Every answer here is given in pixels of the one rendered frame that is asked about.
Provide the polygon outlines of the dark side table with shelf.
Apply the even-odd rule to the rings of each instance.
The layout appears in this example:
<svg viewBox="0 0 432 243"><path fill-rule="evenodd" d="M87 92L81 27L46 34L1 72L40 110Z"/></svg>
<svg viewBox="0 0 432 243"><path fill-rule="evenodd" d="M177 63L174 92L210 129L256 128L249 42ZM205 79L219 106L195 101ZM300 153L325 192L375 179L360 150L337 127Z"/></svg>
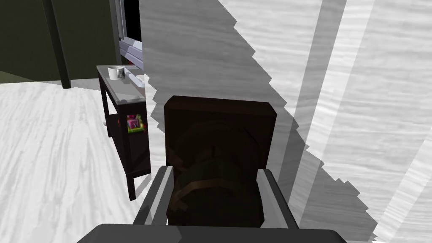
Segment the dark side table with shelf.
<svg viewBox="0 0 432 243"><path fill-rule="evenodd" d="M134 65L123 65L125 78L111 80L109 68L109 65L96 66L103 114L107 134L114 142L125 173L129 199L133 201L138 196L134 179L151 173L145 88L136 77L143 71ZM128 115L137 115L144 130L128 129Z"/></svg>

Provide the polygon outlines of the white mug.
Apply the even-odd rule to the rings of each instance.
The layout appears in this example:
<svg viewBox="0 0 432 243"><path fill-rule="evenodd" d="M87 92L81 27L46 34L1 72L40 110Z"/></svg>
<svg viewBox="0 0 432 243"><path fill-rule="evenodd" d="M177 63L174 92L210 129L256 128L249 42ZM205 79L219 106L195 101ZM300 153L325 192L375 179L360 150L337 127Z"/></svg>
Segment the white mug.
<svg viewBox="0 0 432 243"><path fill-rule="evenodd" d="M125 70L123 66L110 66L108 67L108 76L110 80L123 80L125 79Z"/></svg>

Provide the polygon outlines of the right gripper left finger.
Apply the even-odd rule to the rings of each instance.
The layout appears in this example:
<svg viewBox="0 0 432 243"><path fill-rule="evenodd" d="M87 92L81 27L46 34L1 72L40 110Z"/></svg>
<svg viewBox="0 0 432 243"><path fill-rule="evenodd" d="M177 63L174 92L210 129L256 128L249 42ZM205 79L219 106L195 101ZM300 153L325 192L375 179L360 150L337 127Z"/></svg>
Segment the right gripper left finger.
<svg viewBox="0 0 432 243"><path fill-rule="evenodd" d="M167 225L167 208L174 188L173 167L161 166L134 219L138 225Z"/></svg>

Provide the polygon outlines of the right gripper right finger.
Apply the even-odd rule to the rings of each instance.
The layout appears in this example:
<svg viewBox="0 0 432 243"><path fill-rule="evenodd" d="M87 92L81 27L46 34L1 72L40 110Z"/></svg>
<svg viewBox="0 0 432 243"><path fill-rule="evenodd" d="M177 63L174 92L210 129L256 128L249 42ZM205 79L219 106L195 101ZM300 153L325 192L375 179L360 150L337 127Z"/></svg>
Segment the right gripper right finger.
<svg viewBox="0 0 432 243"><path fill-rule="evenodd" d="M264 222L262 228L298 229L298 225L269 169L259 169L256 178L261 196Z"/></svg>

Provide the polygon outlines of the window with grey frame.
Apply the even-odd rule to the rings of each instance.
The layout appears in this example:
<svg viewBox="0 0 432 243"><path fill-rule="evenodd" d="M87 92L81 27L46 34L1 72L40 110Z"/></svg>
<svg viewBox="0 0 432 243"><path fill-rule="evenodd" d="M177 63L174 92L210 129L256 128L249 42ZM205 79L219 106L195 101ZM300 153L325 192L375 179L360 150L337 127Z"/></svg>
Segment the window with grey frame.
<svg viewBox="0 0 432 243"><path fill-rule="evenodd" d="M119 50L123 59L143 69L139 0L115 0Z"/></svg>

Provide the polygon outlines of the dark brown square block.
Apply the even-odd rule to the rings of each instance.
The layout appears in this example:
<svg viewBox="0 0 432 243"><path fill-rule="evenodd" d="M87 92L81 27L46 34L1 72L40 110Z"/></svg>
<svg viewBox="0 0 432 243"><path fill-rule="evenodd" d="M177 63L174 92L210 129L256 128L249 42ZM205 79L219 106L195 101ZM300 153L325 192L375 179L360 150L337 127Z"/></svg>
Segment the dark brown square block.
<svg viewBox="0 0 432 243"><path fill-rule="evenodd" d="M260 228L257 173L267 166L277 117L270 103L172 96L164 116L174 179L169 225Z"/></svg>

